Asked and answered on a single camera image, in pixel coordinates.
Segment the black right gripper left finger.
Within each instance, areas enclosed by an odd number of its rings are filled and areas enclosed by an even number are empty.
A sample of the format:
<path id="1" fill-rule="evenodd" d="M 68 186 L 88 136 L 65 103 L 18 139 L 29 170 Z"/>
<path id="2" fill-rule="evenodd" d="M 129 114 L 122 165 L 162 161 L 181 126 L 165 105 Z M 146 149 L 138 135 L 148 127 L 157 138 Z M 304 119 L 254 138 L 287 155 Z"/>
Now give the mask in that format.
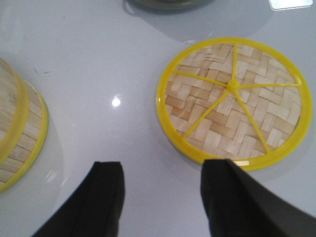
<path id="1" fill-rule="evenodd" d="M 125 198 L 120 162 L 95 162 L 36 237 L 116 237 Z"/>

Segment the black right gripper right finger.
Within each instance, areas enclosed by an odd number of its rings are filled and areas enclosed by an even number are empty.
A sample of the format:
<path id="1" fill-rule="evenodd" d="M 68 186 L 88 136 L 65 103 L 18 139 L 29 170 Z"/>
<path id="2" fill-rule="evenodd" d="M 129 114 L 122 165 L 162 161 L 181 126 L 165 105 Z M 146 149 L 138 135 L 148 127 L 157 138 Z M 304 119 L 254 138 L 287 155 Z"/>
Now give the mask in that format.
<path id="1" fill-rule="evenodd" d="M 314 237 L 316 219 L 229 159 L 205 160 L 200 194 L 212 237 Z"/>

